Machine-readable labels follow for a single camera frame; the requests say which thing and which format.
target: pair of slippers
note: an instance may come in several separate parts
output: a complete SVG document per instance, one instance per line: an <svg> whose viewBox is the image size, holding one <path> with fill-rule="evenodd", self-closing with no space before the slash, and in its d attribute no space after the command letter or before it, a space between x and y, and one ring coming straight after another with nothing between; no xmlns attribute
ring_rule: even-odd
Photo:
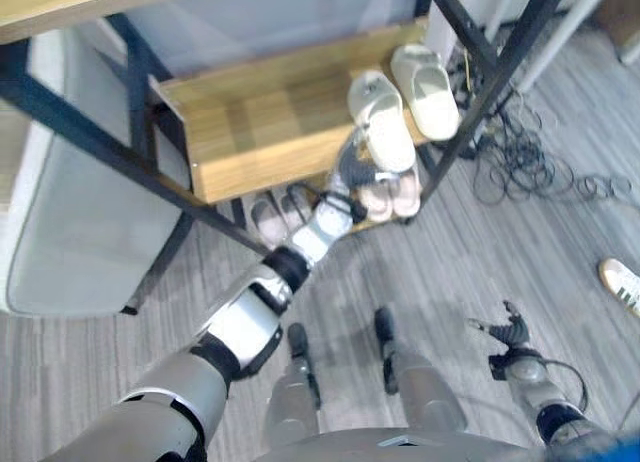
<svg viewBox="0 0 640 462"><path fill-rule="evenodd" d="M416 215L420 210L421 191L418 166L414 163L410 171L397 180L360 188L359 199L367 208L369 220L386 222L394 214L402 218Z"/></svg>
<svg viewBox="0 0 640 462"><path fill-rule="evenodd" d="M422 45L398 47L391 71L420 132L431 141L455 135L460 115L440 56ZM356 124L367 131L367 148L379 169L402 174L388 185L360 189L360 200L374 222L392 213L411 217L420 209L420 181L413 139L403 116L402 96L379 71L366 71L351 84L347 103Z"/></svg>
<svg viewBox="0 0 640 462"><path fill-rule="evenodd" d="M311 217L306 196L299 190L275 188L255 196L245 197L249 231L269 248L280 245L289 234Z"/></svg>

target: black joint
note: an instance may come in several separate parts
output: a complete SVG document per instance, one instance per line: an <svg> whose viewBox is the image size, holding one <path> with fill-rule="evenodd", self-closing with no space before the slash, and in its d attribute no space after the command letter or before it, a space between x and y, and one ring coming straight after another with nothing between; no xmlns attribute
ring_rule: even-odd
<svg viewBox="0 0 640 462"><path fill-rule="evenodd" d="M280 345L280 341L282 340L282 327L278 327L278 330L275 331L271 340L264 346L262 351L251 361L249 365L247 365L244 369L236 373L233 380L245 379L247 377L251 377L256 375L262 366L265 364L271 354L278 348Z"/></svg>
<svg viewBox="0 0 640 462"><path fill-rule="evenodd" d="M262 263L282 277L292 293L295 293L309 276L307 261L287 247L278 247L267 255Z"/></svg>
<svg viewBox="0 0 640 462"><path fill-rule="evenodd" d="M264 286L254 283L249 286L249 290L256 294L276 315L282 315L287 310L286 304L282 304Z"/></svg>
<svg viewBox="0 0 640 462"><path fill-rule="evenodd" d="M240 363L233 352L217 337L206 333L196 345L189 349L189 353L209 362L222 375L227 384L227 396L231 381L240 372Z"/></svg>
<svg viewBox="0 0 640 462"><path fill-rule="evenodd" d="M173 410L175 410L176 412L179 412L182 416L184 416L184 418L191 423L196 433L198 434L198 437L200 438L200 440L205 440L204 429L202 428L202 424L200 423L198 418L195 416L195 414L191 412L191 410L189 410L189 408L186 405L174 399L171 402L171 405L169 407L171 407Z"/></svg>
<svg viewBox="0 0 640 462"><path fill-rule="evenodd" d="M585 417L570 405L553 404L540 411L536 418L536 427L544 443L549 445L558 429L574 420L585 420Z"/></svg>

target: white pole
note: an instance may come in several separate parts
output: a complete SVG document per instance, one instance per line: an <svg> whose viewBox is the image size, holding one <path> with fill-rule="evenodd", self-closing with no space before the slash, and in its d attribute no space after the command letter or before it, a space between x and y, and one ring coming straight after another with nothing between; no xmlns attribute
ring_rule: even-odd
<svg viewBox="0 0 640 462"><path fill-rule="evenodd" d="M500 24L504 20L504 14L507 12L511 1L512 0L498 0L498 4L494 9L491 19L489 19L489 22L487 22L487 26L484 29L484 35L489 42L492 42L493 38L498 33Z"/></svg>
<svg viewBox="0 0 640 462"><path fill-rule="evenodd" d="M564 43L571 37L582 21L587 18L600 0L578 0L553 33L540 55L533 61L524 78L518 84L520 93L527 92L538 76L549 65Z"/></svg>

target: person's foot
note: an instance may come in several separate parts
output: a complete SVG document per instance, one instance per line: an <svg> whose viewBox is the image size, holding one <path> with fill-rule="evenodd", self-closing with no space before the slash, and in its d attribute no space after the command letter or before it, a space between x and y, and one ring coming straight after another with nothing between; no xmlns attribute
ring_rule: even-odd
<svg viewBox="0 0 640 462"><path fill-rule="evenodd" d="M316 410L319 410L322 406L320 386L313 373L313 365L311 365L311 359L309 358L309 341L304 325L299 322L291 324L287 329L287 341L291 350L291 359L297 361L299 369L306 373L309 389L313 395L313 404Z"/></svg>
<svg viewBox="0 0 640 462"><path fill-rule="evenodd" d="M600 262L598 273L607 290L640 317L640 277L616 259Z"/></svg>
<svg viewBox="0 0 640 462"><path fill-rule="evenodd" d="M382 375L384 378L384 390L387 394L398 393L398 382L393 373L391 357L395 352L395 329L393 316L387 307L376 310L373 324L376 329L376 338L380 346L380 357L382 358Z"/></svg>

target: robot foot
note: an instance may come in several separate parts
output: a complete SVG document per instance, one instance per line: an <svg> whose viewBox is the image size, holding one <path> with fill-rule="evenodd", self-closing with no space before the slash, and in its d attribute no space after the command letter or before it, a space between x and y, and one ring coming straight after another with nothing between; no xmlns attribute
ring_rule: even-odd
<svg viewBox="0 0 640 462"><path fill-rule="evenodd" d="M287 329L287 340L289 349L291 350L291 359L299 362L299 366L306 372L309 390L313 395L313 403L316 410L322 407L322 398L320 397L320 386L313 372L313 365L309 357L309 340L307 339L307 331L304 325L299 322L293 323Z"/></svg>
<svg viewBox="0 0 640 462"><path fill-rule="evenodd" d="M380 347L382 358L382 375L384 378L384 390L389 395L398 393L398 383L393 372L391 358L395 353L395 329L393 315L388 307L376 310L374 318L376 337Z"/></svg>

